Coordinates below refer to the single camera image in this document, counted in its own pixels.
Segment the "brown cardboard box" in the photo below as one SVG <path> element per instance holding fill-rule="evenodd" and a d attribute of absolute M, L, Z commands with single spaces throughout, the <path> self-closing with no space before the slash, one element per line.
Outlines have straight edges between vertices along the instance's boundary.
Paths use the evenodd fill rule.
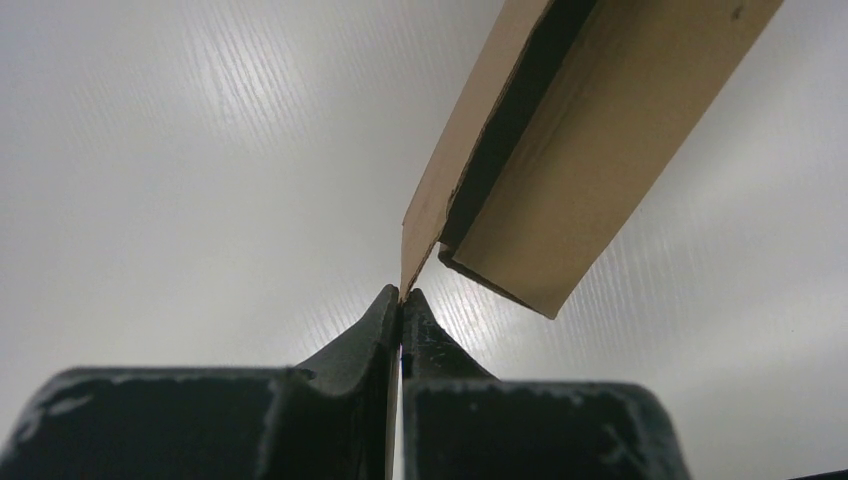
<path fill-rule="evenodd" d="M 507 1 L 403 220 L 431 254 L 554 318 L 779 9 L 776 1 Z"/>

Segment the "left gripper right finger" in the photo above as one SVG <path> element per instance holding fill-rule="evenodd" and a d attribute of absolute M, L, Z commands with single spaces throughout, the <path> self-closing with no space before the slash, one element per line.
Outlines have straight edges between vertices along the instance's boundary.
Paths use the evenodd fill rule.
<path fill-rule="evenodd" d="M 632 383 L 508 381 L 403 303 L 404 468 L 409 479 L 686 479 L 659 399 Z"/>

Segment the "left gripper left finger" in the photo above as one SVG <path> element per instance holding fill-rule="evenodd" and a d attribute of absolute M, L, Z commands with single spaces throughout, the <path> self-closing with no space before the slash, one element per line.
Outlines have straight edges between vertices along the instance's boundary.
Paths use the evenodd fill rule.
<path fill-rule="evenodd" d="M 398 290 L 283 367 L 74 368 L 1 450 L 5 479 L 387 479 Z"/>

